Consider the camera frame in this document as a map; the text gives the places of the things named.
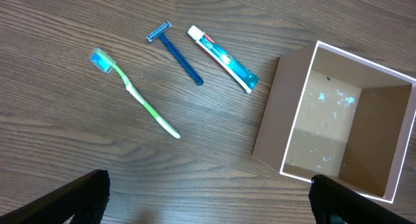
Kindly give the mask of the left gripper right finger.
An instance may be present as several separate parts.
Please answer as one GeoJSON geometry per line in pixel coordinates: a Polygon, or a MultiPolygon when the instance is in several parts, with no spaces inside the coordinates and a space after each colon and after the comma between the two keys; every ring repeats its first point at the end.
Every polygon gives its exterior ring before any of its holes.
{"type": "Polygon", "coordinates": [[[410,222],[325,175],[312,177],[308,197],[317,224],[410,222]]]}

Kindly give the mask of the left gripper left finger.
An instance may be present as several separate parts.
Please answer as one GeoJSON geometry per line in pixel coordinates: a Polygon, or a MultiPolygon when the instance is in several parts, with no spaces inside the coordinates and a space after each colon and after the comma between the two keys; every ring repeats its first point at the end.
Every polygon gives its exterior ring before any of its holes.
{"type": "Polygon", "coordinates": [[[1,223],[100,223],[110,196],[110,177],[96,169],[1,216],[1,223]]]}

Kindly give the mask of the white teal toothpaste tube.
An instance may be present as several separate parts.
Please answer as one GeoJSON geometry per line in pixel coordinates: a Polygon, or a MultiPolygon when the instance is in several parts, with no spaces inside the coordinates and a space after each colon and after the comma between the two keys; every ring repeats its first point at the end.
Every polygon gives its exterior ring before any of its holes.
{"type": "Polygon", "coordinates": [[[219,63],[238,84],[241,85],[246,93],[251,93],[253,91],[256,84],[259,82],[259,78],[254,73],[244,67],[238,60],[195,25],[191,26],[187,33],[206,53],[219,63]]]}

